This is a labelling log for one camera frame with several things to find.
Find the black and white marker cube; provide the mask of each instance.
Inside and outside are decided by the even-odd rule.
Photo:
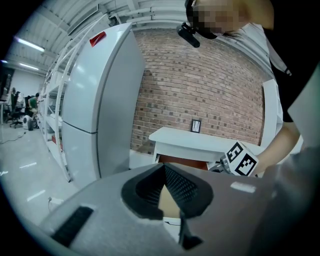
[[[225,153],[231,173],[234,175],[249,176],[257,167],[257,157],[240,141]]]

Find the white floor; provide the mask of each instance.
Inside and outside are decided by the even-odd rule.
[[[39,225],[56,204],[48,198],[66,200],[77,192],[45,144],[41,132],[0,124],[0,183],[11,205],[28,220]]]

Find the white wall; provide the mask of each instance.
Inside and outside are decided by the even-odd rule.
[[[45,78],[36,74],[28,73],[21,70],[15,70],[13,73],[11,87],[23,93],[24,97],[28,95],[36,95],[39,91],[40,84],[43,84]]]
[[[154,156],[130,149],[129,168],[134,169],[142,166],[152,165]]]

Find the ceiling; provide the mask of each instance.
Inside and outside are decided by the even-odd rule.
[[[16,35],[44,48],[45,51],[41,52],[14,41],[5,58],[8,62],[6,65],[45,76],[57,54],[69,40],[75,38],[82,28],[104,14],[106,16],[95,26],[92,35],[109,26],[130,22],[131,19],[134,19],[131,20],[134,22],[132,24],[134,30],[175,28],[187,19],[184,3],[185,0],[46,0]],[[135,10],[141,10],[142,13],[128,14]],[[268,71],[269,53],[261,27],[249,25],[242,33],[244,33],[242,42],[224,38],[220,40],[238,48]],[[39,70],[23,67],[19,63]]]

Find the white refrigerator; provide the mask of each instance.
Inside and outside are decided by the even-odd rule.
[[[129,169],[130,140],[145,60],[131,24],[110,27],[81,50],[64,94],[67,168],[82,189]]]

